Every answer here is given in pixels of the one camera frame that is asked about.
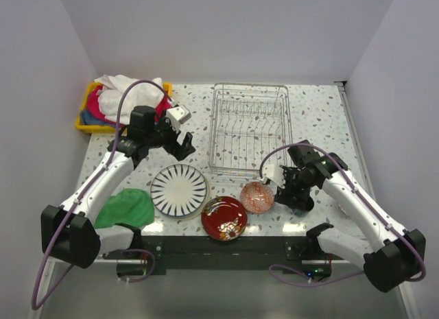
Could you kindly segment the dark blue mug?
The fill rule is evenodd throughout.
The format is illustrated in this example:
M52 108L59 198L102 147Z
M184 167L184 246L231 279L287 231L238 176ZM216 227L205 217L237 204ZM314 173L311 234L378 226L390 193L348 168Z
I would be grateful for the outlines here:
M294 215L298 217L307 216L314 208L314 201L312 198L306 200L298 200L292 209Z

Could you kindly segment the wire dish rack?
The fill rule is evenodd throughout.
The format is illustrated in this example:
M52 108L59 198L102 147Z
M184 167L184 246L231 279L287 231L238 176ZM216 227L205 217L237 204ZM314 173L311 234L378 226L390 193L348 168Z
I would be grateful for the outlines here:
M216 174L258 176L265 156L292 142L284 85L218 82L211 112L208 164Z

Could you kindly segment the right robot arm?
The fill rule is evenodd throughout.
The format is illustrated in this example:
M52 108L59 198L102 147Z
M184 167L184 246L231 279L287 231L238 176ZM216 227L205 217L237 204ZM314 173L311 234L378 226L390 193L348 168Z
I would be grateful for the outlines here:
M259 168L263 183L277 186L275 202L310 211L314 206L310 191L317 187L341 206L364 236L352 237L332 223L321 223L306 232L305 251L311 258L331 254L345 259L360 268L380 292L426 277L425 236L417 229L407 230L388 215L337 154L307 140L281 149L287 151L293 166L263 161Z

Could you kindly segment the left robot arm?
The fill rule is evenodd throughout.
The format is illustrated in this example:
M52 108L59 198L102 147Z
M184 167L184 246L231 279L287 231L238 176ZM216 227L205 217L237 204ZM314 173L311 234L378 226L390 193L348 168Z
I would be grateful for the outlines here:
M135 107L131 123L125 131L116 133L84 184L61 205L49 205L41 213L44 256L79 268L87 268L99 255L117 250L127 259L138 257L142 251L139 228L123 223L96 228L95 220L113 191L151 149L161 147L179 161L195 152L191 133L178 142L180 127L190 117L184 106L165 110L160 119L152 107Z

